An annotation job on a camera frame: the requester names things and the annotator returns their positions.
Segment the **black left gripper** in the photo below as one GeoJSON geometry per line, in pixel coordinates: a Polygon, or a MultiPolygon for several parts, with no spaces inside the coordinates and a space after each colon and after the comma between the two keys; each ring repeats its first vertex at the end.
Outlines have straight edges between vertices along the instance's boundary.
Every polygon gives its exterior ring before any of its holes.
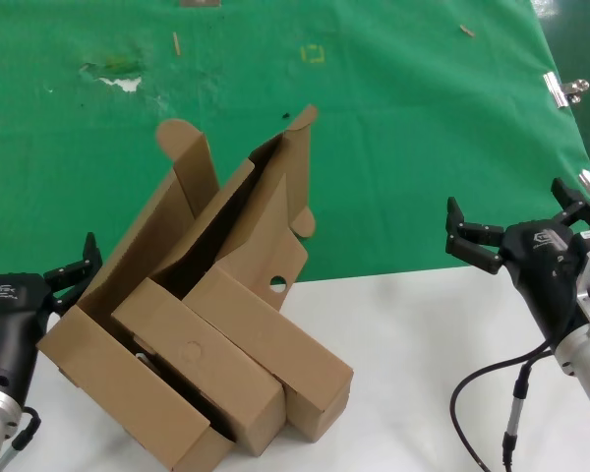
{"type": "Polygon", "coordinates": [[[102,255],[89,232],[80,261],[48,271],[0,274],[0,392],[15,401],[27,399],[37,359],[37,342],[46,334],[50,315],[63,316],[84,295],[102,255]]]}

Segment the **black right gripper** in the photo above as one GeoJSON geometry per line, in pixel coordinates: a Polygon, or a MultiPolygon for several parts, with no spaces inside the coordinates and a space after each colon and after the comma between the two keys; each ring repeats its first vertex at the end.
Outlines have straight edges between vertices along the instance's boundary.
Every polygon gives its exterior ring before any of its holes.
{"type": "Polygon", "coordinates": [[[547,340],[562,340],[582,325],[576,313],[575,282],[580,259],[570,249],[578,221],[590,227],[590,202],[561,178],[551,192],[561,207],[553,220],[532,220],[509,226],[467,222],[456,199],[446,203],[445,251],[482,271],[497,273],[504,265],[547,340]],[[488,250],[500,248],[500,252],[488,250]]]}

